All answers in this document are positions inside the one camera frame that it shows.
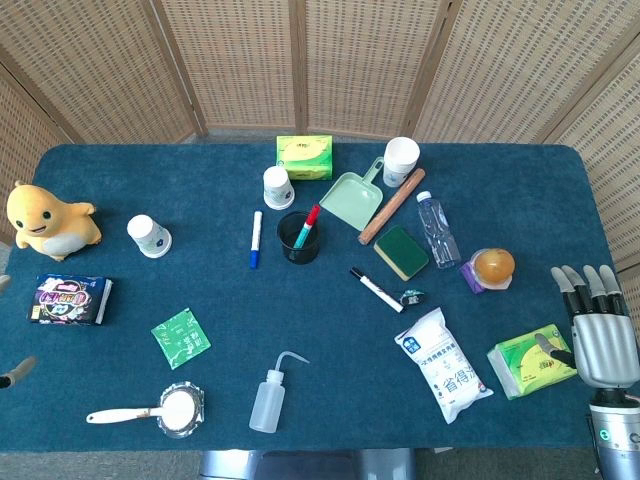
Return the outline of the black sanitary pad pack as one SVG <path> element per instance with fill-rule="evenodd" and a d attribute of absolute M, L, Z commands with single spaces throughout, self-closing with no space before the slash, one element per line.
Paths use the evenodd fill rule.
<path fill-rule="evenodd" d="M 112 286 L 106 277 L 39 275 L 27 319 L 38 324 L 101 325 Z"/>

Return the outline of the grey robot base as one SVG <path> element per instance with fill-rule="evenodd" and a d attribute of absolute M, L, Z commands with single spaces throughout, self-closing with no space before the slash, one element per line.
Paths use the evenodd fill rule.
<path fill-rule="evenodd" d="M 198 480 L 417 480 L 411 448 L 204 451 Z"/>

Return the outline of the translucent plastic wash bottle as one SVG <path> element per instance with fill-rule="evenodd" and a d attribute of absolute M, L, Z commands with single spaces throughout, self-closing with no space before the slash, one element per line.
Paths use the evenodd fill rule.
<path fill-rule="evenodd" d="M 281 370 L 281 363 L 285 357 L 310 363 L 308 359 L 291 351 L 283 351 L 279 354 L 275 366 L 267 371 L 266 379 L 259 384 L 257 389 L 249 420 L 249 428 L 254 431 L 275 433 L 277 430 L 286 393 L 282 385 L 284 372 Z"/>

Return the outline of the yellow plush toy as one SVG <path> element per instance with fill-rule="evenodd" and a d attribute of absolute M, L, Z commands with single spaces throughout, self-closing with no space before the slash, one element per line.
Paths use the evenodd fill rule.
<path fill-rule="evenodd" d="M 42 187 L 21 181 L 15 182 L 6 204 L 16 246 L 31 247 L 58 262 L 101 242 L 102 233 L 91 217 L 95 212 L 91 203 L 66 203 Z"/>

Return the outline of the silver foil cup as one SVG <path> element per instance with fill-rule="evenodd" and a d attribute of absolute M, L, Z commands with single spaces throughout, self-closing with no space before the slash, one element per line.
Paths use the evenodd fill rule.
<path fill-rule="evenodd" d="M 178 382 L 167 387 L 161 394 L 161 407 L 177 407 L 179 415 L 169 420 L 160 416 L 159 428 L 174 439 L 186 438 L 204 422 L 204 391 L 189 381 Z"/>

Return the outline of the black white marker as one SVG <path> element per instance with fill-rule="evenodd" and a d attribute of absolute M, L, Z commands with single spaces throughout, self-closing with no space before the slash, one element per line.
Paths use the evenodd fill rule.
<path fill-rule="evenodd" d="M 385 304 L 392 308 L 395 312 L 401 313 L 404 310 L 404 306 L 397 300 L 391 297 L 386 291 L 384 291 L 379 285 L 373 282 L 362 271 L 356 267 L 350 268 L 350 273 L 367 289 L 374 293 Z"/>

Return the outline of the white powder bag blue print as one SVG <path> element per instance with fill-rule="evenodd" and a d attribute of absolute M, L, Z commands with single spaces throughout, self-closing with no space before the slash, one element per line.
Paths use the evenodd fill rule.
<path fill-rule="evenodd" d="M 474 402 L 494 394 L 448 329 L 440 307 L 423 315 L 394 341 L 419 367 L 447 424 Z"/>

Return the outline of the white handled spoon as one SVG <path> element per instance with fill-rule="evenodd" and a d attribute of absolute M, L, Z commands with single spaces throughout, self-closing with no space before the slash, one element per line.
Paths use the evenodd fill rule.
<path fill-rule="evenodd" d="M 121 408 L 93 412 L 87 415 L 90 424 L 111 424 L 148 417 L 159 417 L 170 430 L 186 427 L 196 413 L 196 402 L 192 395 L 184 390 L 170 393 L 159 407 Z"/>

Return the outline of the red teal marker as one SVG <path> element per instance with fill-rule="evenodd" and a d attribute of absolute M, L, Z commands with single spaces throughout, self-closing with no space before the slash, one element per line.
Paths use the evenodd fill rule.
<path fill-rule="evenodd" d="M 305 219 L 303 227 L 301 228 L 296 238 L 296 241 L 293 246 L 294 249 L 301 249 L 304 246 L 306 239 L 311 229 L 313 228 L 320 211 L 321 211 L 321 207 L 319 204 L 316 204 L 312 207 L 311 211 L 309 212 L 309 214 Z"/>

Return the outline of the white paper cup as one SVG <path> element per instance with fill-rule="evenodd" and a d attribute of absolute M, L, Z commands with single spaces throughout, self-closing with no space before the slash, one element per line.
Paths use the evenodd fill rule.
<path fill-rule="evenodd" d="M 271 166 L 263 174 L 263 199 L 273 210 L 289 208 L 295 199 L 295 191 L 286 169 L 282 166 Z"/>
<path fill-rule="evenodd" d="M 416 166 L 420 155 L 419 145 L 408 137 L 395 137 L 387 144 L 383 156 L 383 181 L 386 186 L 402 185 Z"/>
<path fill-rule="evenodd" d="M 148 215 L 132 217 L 127 223 L 127 233 L 140 252 L 151 259 L 164 256 L 172 245 L 170 232 Z"/>

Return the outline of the dark blue table cloth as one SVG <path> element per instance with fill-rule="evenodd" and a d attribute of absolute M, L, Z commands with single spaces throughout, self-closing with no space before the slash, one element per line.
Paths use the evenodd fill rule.
<path fill-rule="evenodd" d="M 265 210 L 257 269 L 249 266 L 253 215 L 272 144 L 60 145 L 34 181 L 59 198 L 88 201 L 103 238 L 62 262 L 16 249 L 0 295 L 0 373 L 38 360 L 0 390 L 0 452 L 166 449 L 325 450 L 398 447 L 584 446 L 591 391 L 578 378 L 509 400 L 487 360 L 498 342 L 555 324 L 570 333 L 550 270 L 611 260 L 579 154 L 560 145 L 425 144 L 421 188 L 445 210 L 463 257 L 501 247 L 516 262 L 511 286 L 476 295 L 454 268 L 434 264 L 401 280 L 355 229 L 329 212 L 309 264 L 285 259 Z M 127 233 L 135 215 L 172 236 L 144 256 Z M 351 273 L 356 267 L 399 301 L 395 312 Z M 42 274 L 106 277 L 113 286 L 98 326 L 27 319 Z M 419 367 L 396 335 L 440 307 L 448 329 L 494 394 L 447 424 Z M 151 329 L 190 308 L 211 347 L 171 370 Z M 275 433 L 249 428 L 258 386 L 279 354 L 286 393 Z M 170 438 L 159 417 L 90 424 L 88 414 L 160 406 L 170 385 L 204 391 L 204 422 Z"/>

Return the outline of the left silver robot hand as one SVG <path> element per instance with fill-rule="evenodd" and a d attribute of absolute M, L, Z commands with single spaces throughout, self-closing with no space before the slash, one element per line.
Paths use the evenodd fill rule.
<path fill-rule="evenodd" d="M 0 294 L 6 290 L 10 280 L 11 277 L 9 275 L 0 275 Z M 0 375 L 0 389 L 14 387 L 34 369 L 36 364 L 37 358 L 35 356 L 29 356 L 9 372 Z"/>

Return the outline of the clear plastic water bottle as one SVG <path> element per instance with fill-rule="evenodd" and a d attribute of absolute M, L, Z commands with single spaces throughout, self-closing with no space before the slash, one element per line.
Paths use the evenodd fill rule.
<path fill-rule="evenodd" d="M 417 194 L 418 213 L 427 242 L 440 269 L 454 267 L 461 255 L 441 203 L 429 191 Z"/>

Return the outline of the wooden rolling pin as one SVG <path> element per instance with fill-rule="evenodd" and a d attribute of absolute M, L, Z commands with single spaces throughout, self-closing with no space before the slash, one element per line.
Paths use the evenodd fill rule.
<path fill-rule="evenodd" d="M 420 182 L 426 176 L 423 168 L 416 168 L 409 178 L 402 184 L 392 198 L 384 205 L 384 207 L 369 222 L 366 228 L 358 236 L 358 242 L 361 245 L 368 245 L 371 240 L 386 225 L 396 211 L 403 205 L 407 198 L 413 193 Z"/>

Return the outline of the light green plastic dustpan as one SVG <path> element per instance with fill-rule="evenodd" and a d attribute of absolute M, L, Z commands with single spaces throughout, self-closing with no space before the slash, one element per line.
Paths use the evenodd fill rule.
<path fill-rule="evenodd" d="M 382 190 L 373 184 L 382 167 L 383 158 L 377 157 L 364 176 L 354 172 L 343 173 L 322 197 L 319 205 L 362 232 L 383 200 Z"/>

